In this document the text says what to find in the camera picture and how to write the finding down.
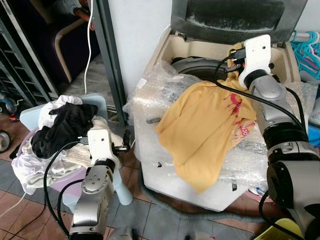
gray hose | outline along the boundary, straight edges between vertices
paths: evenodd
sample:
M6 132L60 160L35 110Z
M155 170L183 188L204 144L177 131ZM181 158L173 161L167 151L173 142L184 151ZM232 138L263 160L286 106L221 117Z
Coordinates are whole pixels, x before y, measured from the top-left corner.
M159 207L161 207L163 209L168 210L170 213L172 213L173 215L175 215L183 220L216 221L216 220L220 220L220 219L235 219L235 220L242 221L242 222L265 223L265 221L261 217L240 215L240 214L233 213L233 212L212 211L210 213L190 213L190 212L179 211L179 210L175 209L173 206L171 206L170 204L159 200L155 196L154 191L146 188L146 186L144 184L144 176L142 173L141 166L139 168L138 183L139 183L139 187L140 187L141 192L143 194L145 194L153 203L157 204Z

